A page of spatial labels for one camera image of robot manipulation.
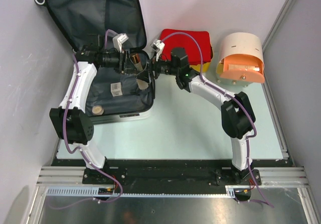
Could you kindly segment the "small white barcode box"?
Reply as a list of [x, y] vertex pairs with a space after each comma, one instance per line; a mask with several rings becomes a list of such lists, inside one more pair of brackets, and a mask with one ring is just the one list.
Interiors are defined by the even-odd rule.
[[123, 93], [122, 93], [122, 85], [120, 82], [117, 82], [117, 83], [111, 83], [110, 84], [110, 91], [111, 91], [111, 94], [113, 97], [116, 97], [116, 96], [122, 96]]

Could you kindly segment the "space print kids suitcase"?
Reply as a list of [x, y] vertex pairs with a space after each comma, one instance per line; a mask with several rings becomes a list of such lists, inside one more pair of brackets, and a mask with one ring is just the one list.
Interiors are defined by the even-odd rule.
[[[107, 35], [108, 51], [113, 49], [113, 35], [126, 33], [123, 50], [140, 56], [142, 65], [149, 63], [144, 48], [147, 44], [139, 0], [34, 0], [45, 7], [73, 51], [91, 43], [92, 35]], [[151, 115], [155, 98], [155, 81], [140, 90], [133, 74], [117, 73], [113, 68], [99, 68], [90, 86], [85, 113], [95, 124], [146, 119]], [[110, 84], [120, 82], [122, 96], [113, 97]], [[103, 115], [94, 116], [92, 108], [101, 105]]]

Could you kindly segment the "red item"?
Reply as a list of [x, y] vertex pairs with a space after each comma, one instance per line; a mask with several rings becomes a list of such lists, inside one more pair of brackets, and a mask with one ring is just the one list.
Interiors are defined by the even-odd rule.
[[[213, 58], [213, 51], [211, 46], [210, 34], [207, 31], [184, 31], [175, 29], [164, 29], [160, 34], [160, 40], [169, 36], [172, 33], [183, 32], [193, 37], [199, 44], [202, 55], [203, 64], [209, 64]], [[186, 35], [173, 35], [165, 40], [165, 47], [163, 50], [162, 59], [170, 59], [171, 51], [175, 47], [182, 47], [185, 49], [190, 65], [198, 66], [201, 64], [201, 57], [196, 43]]]

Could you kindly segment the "round pastel drawer box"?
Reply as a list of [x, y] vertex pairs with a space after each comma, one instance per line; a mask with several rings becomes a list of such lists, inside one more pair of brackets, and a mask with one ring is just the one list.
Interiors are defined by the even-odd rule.
[[245, 32], [227, 35], [219, 49], [216, 80], [236, 86], [263, 84], [264, 59], [259, 37]]

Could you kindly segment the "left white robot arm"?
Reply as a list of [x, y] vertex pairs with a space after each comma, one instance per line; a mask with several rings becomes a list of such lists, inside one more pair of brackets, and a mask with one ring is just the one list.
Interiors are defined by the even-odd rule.
[[92, 35], [92, 41], [75, 51], [73, 75], [67, 92], [57, 108], [50, 109], [54, 129], [69, 154], [79, 152], [89, 169], [95, 169], [93, 177], [104, 184], [111, 172], [105, 168], [105, 156], [93, 141], [94, 125], [85, 113], [90, 86], [100, 67], [124, 70], [126, 52], [123, 44], [128, 40], [125, 33], [113, 35], [113, 49], [106, 48], [108, 36]]

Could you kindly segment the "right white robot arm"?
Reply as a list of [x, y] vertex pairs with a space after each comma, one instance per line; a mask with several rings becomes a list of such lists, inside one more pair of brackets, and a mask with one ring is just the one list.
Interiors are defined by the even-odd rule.
[[229, 92], [202, 77], [190, 66], [184, 48], [174, 48], [170, 60], [153, 57], [151, 62], [142, 65], [139, 57], [131, 59], [138, 70], [138, 79], [145, 81], [149, 75], [153, 78], [160, 74], [172, 75], [180, 89], [202, 97], [220, 110], [222, 128], [232, 145], [229, 178], [236, 184], [244, 184], [251, 174], [249, 139], [256, 135], [256, 118], [247, 94]]

